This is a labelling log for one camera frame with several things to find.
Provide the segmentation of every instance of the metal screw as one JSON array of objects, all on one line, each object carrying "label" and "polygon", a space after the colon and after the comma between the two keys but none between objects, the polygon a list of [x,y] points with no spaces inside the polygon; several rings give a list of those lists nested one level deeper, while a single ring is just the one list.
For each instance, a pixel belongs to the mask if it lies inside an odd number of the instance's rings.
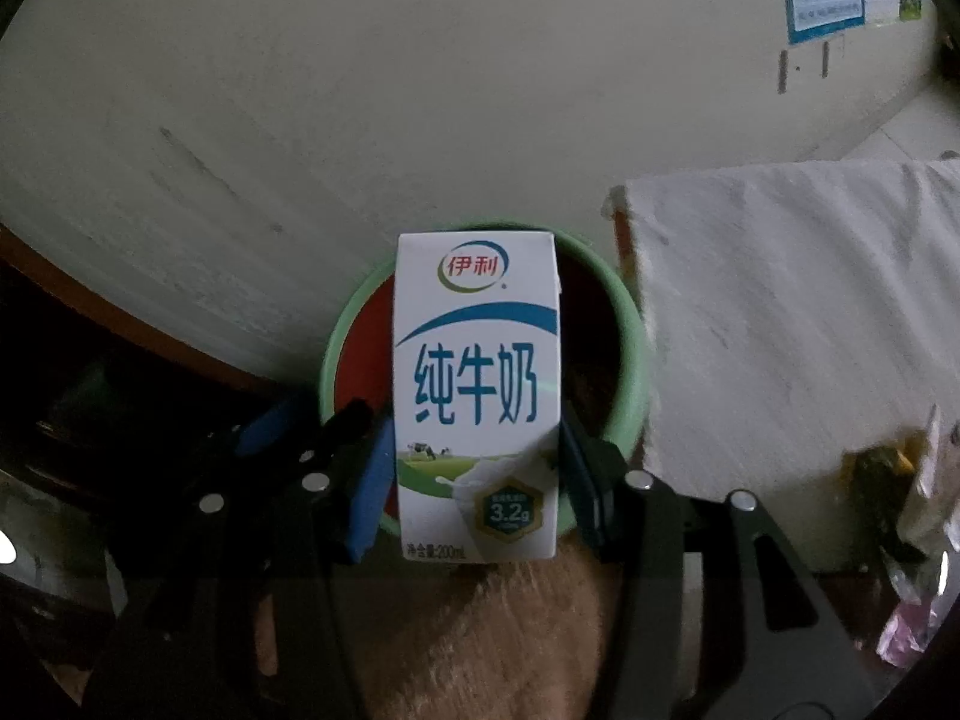
[{"label": "metal screw", "polygon": [[309,473],[301,479],[301,487],[308,493],[322,493],[330,486],[330,477],[320,471]]},{"label": "metal screw", "polygon": [[654,478],[646,471],[627,471],[627,475],[623,477],[623,481],[634,490],[649,490],[653,488],[654,485]]},{"label": "metal screw", "polygon": [[736,493],[730,496],[731,505],[741,512],[752,512],[757,507],[757,498],[753,493],[747,490],[736,490]]},{"label": "metal screw", "polygon": [[200,498],[200,511],[204,514],[217,514],[224,507],[224,496],[219,493],[210,493]]}]

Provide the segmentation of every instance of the green bowl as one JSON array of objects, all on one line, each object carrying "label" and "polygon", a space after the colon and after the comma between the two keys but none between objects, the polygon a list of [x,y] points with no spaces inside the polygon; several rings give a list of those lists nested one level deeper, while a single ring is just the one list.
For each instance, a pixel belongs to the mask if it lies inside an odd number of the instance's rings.
[{"label": "green bowl", "polygon": [[[472,225],[467,229],[548,230],[549,228],[498,221],[495,224]],[[558,254],[568,256],[585,266],[603,288],[613,308],[620,338],[620,370],[602,437],[616,445],[623,456],[629,459],[640,440],[650,395],[650,352],[640,313],[637,312],[637,305],[630,297],[619,275],[602,257],[568,233],[549,231],[554,234]],[[337,367],[354,320],[371,296],[394,274],[394,263],[394,259],[384,262],[364,280],[347,302],[347,306],[344,307],[333,327],[323,356],[323,366],[320,368],[320,416],[323,421],[330,419],[336,410],[334,398]],[[557,514],[558,533],[561,535],[567,533],[575,525],[576,517],[574,517],[573,508],[565,493],[562,493]],[[400,534],[400,524],[385,512],[380,519],[380,526],[394,536]]]}]

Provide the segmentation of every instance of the pink object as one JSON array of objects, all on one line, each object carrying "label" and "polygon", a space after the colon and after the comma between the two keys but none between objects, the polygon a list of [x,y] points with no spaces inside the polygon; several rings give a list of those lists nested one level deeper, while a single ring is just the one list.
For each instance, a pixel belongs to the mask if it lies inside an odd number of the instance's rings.
[{"label": "pink object", "polygon": [[898,603],[877,642],[877,654],[897,668],[915,664],[930,638],[930,603]]}]

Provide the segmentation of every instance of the yili logo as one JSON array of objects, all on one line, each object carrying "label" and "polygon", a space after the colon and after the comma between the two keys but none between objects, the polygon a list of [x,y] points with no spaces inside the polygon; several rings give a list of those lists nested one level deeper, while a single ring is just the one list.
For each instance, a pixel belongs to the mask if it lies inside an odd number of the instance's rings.
[{"label": "yili logo", "polygon": [[493,241],[467,241],[440,260],[437,278],[455,293],[482,293],[499,283],[510,268],[507,251]]}]

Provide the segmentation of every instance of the blue swoosh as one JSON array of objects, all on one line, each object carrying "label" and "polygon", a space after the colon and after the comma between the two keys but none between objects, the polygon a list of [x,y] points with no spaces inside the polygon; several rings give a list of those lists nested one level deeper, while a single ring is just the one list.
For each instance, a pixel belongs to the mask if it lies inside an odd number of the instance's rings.
[{"label": "blue swoosh", "polygon": [[410,338],[414,338],[414,336],[419,336],[421,333],[434,330],[437,327],[443,327],[445,324],[473,322],[474,319],[500,319],[503,322],[519,322],[520,324],[529,324],[531,327],[539,327],[547,333],[557,335],[556,309],[538,306],[536,303],[481,303],[477,306],[458,308],[455,311],[440,314],[438,317],[430,319],[430,322],[424,322],[406,338],[398,341],[397,346],[410,341]]}]

